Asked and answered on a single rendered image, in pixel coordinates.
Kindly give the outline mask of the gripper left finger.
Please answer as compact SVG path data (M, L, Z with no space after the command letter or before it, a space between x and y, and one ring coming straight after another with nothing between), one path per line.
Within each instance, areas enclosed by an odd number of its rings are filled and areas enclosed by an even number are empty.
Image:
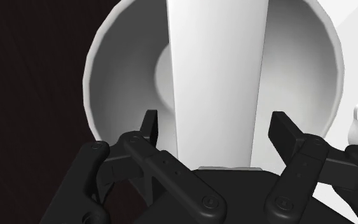
M142 177L148 205L158 199L157 181L198 224L223 224L223 197L168 151L156 149L157 139L158 112L150 109L141 129L122 134L114 146L105 141L84 144L39 224L110 224L97 173L101 167L119 165L123 168L113 181Z

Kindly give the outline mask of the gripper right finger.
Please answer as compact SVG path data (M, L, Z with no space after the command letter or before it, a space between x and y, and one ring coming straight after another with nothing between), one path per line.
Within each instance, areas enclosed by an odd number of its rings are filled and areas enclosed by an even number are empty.
M358 217L358 145L338 150L302 132L283 111L272 113L268 137L286 165L265 200L269 223L354 224L313 193L318 183L331 186Z

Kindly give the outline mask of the white bowl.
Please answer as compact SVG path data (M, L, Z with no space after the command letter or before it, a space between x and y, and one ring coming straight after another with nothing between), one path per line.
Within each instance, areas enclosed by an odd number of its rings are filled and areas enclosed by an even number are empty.
M340 40L318 0L269 0L247 167L283 169L268 138L274 111L325 136L343 80ZM167 0L121 0L111 10L86 58L83 105L93 136L112 144L138 129L147 110L157 110L157 147L178 158Z

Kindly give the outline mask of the white flat rectangular slab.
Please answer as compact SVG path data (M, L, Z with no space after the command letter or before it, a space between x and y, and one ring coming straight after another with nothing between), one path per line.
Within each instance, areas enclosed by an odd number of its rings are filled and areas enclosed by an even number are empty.
M177 156L251 162L269 0L167 0Z

